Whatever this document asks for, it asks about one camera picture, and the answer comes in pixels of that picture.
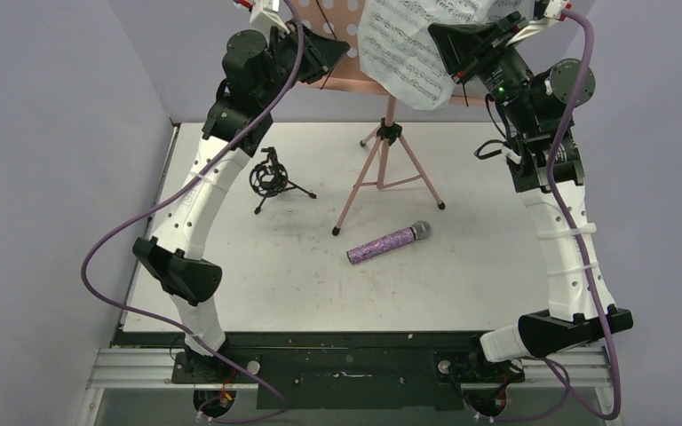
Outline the sheet music page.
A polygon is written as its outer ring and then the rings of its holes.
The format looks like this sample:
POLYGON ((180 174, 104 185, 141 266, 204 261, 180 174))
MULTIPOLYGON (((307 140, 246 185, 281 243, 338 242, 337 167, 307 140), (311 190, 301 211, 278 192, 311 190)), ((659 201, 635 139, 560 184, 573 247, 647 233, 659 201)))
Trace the sheet music page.
POLYGON ((487 21, 492 1, 367 1, 357 30, 361 72, 407 106, 444 106, 455 84, 427 28, 487 21))
POLYGON ((534 19, 535 0, 495 0, 488 8, 485 21, 491 23, 513 12, 518 12, 525 20, 534 19))

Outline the pink music stand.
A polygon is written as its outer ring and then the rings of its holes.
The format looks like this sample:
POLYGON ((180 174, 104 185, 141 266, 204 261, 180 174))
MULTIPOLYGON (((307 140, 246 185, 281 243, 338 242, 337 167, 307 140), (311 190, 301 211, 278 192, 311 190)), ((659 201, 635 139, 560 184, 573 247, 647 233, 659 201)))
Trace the pink music stand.
MULTIPOLYGON (((350 26, 359 23, 364 3, 358 2, 352 7, 348 1, 296 1, 303 22, 313 31, 323 36, 331 36, 350 45, 354 50, 358 47, 358 36, 352 34, 350 26)), ((368 157, 353 184, 343 209, 331 233, 338 236, 351 208, 363 187, 374 187, 383 191, 396 186, 422 181, 432 195, 436 206, 440 210, 446 208, 431 179, 427 176, 422 164, 417 159, 410 143, 406 140, 402 127, 395 121, 398 99, 391 95, 384 86, 365 76, 360 69, 360 60, 350 52, 341 59, 328 75, 321 80, 311 83, 312 88, 318 90, 342 91, 350 93, 364 93, 386 97, 385 115, 380 118, 375 128, 360 140, 360 146, 370 147, 368 157), (411 164, 416 170, 413 177, 388 182, 386 171, 390 152, 393 146, 402 147, 411 164)))

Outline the black microphone tripod mount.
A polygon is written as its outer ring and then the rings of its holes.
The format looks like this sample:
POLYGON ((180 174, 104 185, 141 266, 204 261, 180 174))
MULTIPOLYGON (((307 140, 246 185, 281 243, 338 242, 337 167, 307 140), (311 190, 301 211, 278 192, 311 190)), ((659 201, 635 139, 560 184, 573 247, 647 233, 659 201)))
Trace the black microphone tripod mount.
POLYGON ((261 152, 266 153, 266 158, 252 168, 249 176, 252 191, 261 197, 260 203, 254 209, 255 215, 261 212, 267 199, 291 190, 299 190, 311 199, 317 198, 316 193, 306 190, 289 179, 288 171, 279 161, 274 146, 262 148, 261 152))

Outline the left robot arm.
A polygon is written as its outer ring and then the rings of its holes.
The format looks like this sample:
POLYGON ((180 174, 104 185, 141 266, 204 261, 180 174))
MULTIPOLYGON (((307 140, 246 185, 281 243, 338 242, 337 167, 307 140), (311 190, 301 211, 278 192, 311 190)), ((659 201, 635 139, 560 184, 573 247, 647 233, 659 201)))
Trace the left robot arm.
POLYGON ((151 236, 133 245, 134 256, 170 296, 190 330, 186 358, 207 382, 222 380, 230 361, 219 351, 227 338, 214 301, 223 273, 203 257, 210 229, 273 123, 268 107, 295 83, 324 78, 349 49, 347 42, 294 25, 286 33, 249 29, 231 36, 222 59, 225 78, 206 116, 183 193, 151 236))

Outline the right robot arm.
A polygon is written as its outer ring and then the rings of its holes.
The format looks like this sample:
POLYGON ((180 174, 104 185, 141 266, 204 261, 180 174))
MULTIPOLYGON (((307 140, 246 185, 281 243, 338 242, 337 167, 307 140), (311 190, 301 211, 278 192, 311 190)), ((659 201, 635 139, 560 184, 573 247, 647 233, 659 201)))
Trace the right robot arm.
POLYGON ((477 79, 505 127, 503 156, 535 226, 549 302, 514 325, 486 333, 466 357, 469 374, 491 379, 502 361, 554 353, 630 330, 602 278, 585 208, 584 169, 571 131, 574 109, 595 91, 589 61, 562 59, 536 73, 517 51, 529 22, 514 12, 488 24, 432 24, 432 38, 456 83, 477 79))

